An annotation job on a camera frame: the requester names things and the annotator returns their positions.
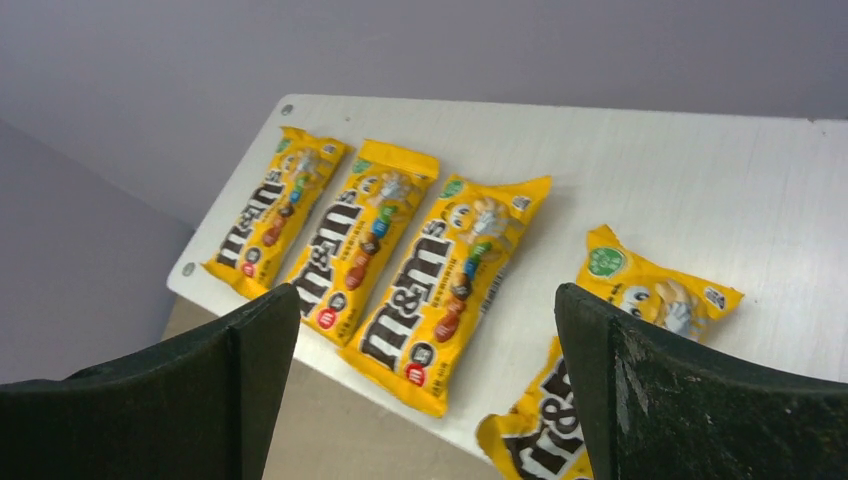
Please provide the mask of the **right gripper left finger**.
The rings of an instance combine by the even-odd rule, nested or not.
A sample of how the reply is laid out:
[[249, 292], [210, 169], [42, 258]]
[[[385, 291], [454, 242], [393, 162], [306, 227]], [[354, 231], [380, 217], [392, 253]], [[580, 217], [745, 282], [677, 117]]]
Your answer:
[[63, 380], [1, 388], [5, 479], [259, 479], [300, 326], [280, 285]]

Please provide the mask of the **yellow m&m bag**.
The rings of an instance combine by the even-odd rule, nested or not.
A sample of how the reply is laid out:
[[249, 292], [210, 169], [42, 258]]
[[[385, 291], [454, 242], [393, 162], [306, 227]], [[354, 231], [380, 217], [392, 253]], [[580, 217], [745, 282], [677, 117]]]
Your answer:
[[302, 322], [342, 347], [401, 236], [440, 175], [431, 155], [368, 139], [285, 281]]
[[257, 188], [205, 270], [253, 300], [277, 277], [291, 244], [351, 147], [332, 137], [283, 126]]
[[[626, 314], [698, 341], [708, 326], [726, 317], [744, 295], [729, 286], [662, 267], [626, 248], [607, 225], [589, 231], [587, 257], [576, 284]], [[543, 368], [505, 414], [478, 425], [479, 447], [506, 479], [590, 479], [585, 408], [578, 397], [569, 354], [604, 353], [608, 334], [553, 339]]]
[[451, 175], [340, 357], [405, 405], [442, 417], [453, 371], [551, 187], [549, 176], [484, 185]]

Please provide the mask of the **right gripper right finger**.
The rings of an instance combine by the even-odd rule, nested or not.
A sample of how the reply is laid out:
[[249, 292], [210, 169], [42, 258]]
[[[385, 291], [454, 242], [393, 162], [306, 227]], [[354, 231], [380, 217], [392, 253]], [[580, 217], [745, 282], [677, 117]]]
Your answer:
[[632, 317], [573, 283], [556, 291], [566, 335], [608, 334], [569, 354], [598, 479], [843, 479], [847, 387], [757, 365]]

